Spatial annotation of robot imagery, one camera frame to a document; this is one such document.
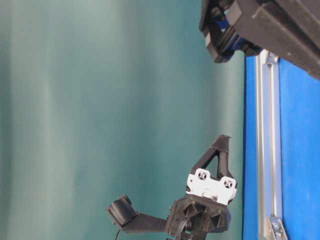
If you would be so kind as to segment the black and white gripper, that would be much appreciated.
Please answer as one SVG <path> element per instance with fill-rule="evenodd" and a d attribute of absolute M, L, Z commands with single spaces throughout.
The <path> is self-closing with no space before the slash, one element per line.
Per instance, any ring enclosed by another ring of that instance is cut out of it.
<path fill-rule="evenodd" d="M 221 134 L 192 167 L 186 195 L 173 202 L 165 231 L 168 233 L 220 233 L 228 230 L 229 202 L 236 196 L 236 180 L 228 169 L 229 139 Z M 206 170 L 218 159 L 216 178 Z"/>

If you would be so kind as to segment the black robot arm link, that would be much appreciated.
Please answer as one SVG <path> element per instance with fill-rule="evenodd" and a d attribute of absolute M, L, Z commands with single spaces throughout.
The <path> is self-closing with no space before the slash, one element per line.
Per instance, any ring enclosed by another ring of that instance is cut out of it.
<path fill-rule="evenodd" d="M 176 234 L 175 240 L 205 240 L 207 233 L 201 230 L 194 230 L 191 233 L 180 232 Z"/>

